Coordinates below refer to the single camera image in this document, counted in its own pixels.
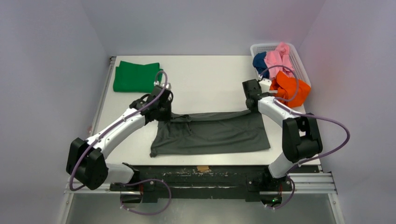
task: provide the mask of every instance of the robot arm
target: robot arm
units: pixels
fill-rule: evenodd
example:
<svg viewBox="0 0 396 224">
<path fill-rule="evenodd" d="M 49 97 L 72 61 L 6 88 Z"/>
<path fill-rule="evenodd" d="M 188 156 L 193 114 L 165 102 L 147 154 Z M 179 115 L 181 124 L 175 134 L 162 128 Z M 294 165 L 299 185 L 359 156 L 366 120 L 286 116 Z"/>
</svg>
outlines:
<svg viewBox="0 0 396 224">
<path fill-rule="evenodd" d="M 316 119 L 292 114 L 294 110 L 281 105 L 271 93 L 263 93 L 263 84 L 255 79 L 243 82 L 242 85 L 248 109 L 270 117 L 282 127 L 283 152 L 269 165 L 272 178 L 285 177 L 298 161 L 322 152 L 322 140 Z M 300 131 L 305 132 L 305 135 L 300 136 Z"/>
<path fill-rule="evenodd" d="M 154 100 L 163 88 L 165 90 L 156 102 L 140 113 L 136 113 L 137 110 Z M 156 85 L 151 94 L 147 96 L 147 100 L 144 100 L 144 98 L 135 100 L 116 121 L 104 130 L 86 140 L 75 139 L 69 150 L 67 173 L 72 174 L 82 153 L 92 145 L 91 150 L 78 166 L 75 178 L 91 190 L 98 188 L 103 183 L 129 183 L 134 175 L 132 168 L 127 164 L 106 164 L 105 159 L 126 137 L 147 123 L 153 120 L 169 120 L 171 116 L 170 103 L 172 101 L 172 99 L 169 100 L 169 96 L 173 96 L 170 91 L 170 84 L 166 87 Z M 108 130 L 120 120 L 123 120 L 123 122 L 113 127 L 111 131 L 99 139 L 99 136 L 105 133 L 105 130 Z"/>
</svg>

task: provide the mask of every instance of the orange cloth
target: orange cloth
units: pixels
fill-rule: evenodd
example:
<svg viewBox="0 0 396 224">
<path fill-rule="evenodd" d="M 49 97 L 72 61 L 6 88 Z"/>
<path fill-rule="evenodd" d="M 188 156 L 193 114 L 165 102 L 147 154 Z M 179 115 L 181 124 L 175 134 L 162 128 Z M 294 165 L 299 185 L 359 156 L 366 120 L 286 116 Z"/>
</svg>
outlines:
<svg viewBox="0 0 396 224">
<path fill-rule="evenodd" d="M 290 99 L 296 92 L 296 79 L 289 78 L 282 71 L 279 71 L 275 79 L 272 80 L 272 84 L 269 89 L 278 90 L 278 93 L 275 95 L 276 97 Z M 294 98 L 294 100 L 290 102 L 285 102 L 283 100 L 280 100 L 280 102 L 288 107 L 301 106 L 304 103 L 310 91 L 311 91 L 311 87 L 307 83 L 299 80 L 298 93 Z"/>
</svg>

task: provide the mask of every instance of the white table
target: white table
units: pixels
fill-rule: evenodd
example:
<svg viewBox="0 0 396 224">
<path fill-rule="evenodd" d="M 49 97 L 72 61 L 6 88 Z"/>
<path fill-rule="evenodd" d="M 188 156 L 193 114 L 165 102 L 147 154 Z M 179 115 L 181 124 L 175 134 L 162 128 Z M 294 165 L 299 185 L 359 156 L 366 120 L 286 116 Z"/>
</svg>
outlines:
<svg viewBox="0 0 396 224">
<path fill-rule="evenodd" d="M 172 85 L 174 113 L 233 112 L 245 110 L 242 82 L 256 78 L 251 56 L 117 56 L 137 64 L 160 63 Z M 143 93 L 113 91 L 115 69 L 107 87 L 96 131 L 117 119 Z M 305 113 L 304 107 L 294 108 Z M 282 152 L 282 129 L 263 116 L 271 148 L 259 152 L 206 155 L 160 155 L 150 158 L 157 132 L 153 121 L 127 137 L 107 158 L 109 163 L 132 165 L 269 165 Z M 319 160 L 306 164 L 320 165 Z"/>
</svg>

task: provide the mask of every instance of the green towel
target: green towel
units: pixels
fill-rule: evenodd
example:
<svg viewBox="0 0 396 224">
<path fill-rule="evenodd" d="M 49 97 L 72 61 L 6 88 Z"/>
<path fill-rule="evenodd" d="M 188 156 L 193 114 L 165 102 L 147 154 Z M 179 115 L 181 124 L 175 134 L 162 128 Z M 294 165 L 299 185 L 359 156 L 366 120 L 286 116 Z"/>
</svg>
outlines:
<svg viewBox="0 0 396 224">
<path fill-rule="evenodd" d="M 133 64 L 121 61 L 115 68 L 113 83 L 114 92 L 152 92 L 156 74 L 160 69 L 159 63 Z"/>
</svg>

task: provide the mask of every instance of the white plastic basket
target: white plastic basket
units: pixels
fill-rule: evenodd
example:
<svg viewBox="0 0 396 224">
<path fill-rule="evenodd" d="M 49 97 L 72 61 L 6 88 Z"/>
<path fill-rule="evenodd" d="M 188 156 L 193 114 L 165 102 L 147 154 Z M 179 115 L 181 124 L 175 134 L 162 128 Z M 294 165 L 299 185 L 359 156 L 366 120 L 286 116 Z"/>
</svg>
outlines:
<svg viewBox="0 0 396 224">
<path fill-rule="evenodd" d="M 258 53 L 262 53 L 264 51 L 273 51 L 275 48 L 278 46 L 279 43 L 259 43 L 259 44 L 253 44 L 250 47 L 250 53 L 252 53 L 252 57 L 254 58 Z M 291 64 L 293 65 L 294 72 L 297 75 L 297 78 L 304 81 L 307 83 L 309 86 L 311 86 L 311 82 L 309 81 L 307 72 L 305 71 L 305 68 L 303 66 L 303 63 L 301 62 L 300 57 L 298 56 L 298 53 L 296 51 L 296 48 L 293 46 L 293 44 L 287 43 L 290 46 L 290 61 Z"/>
</svg>

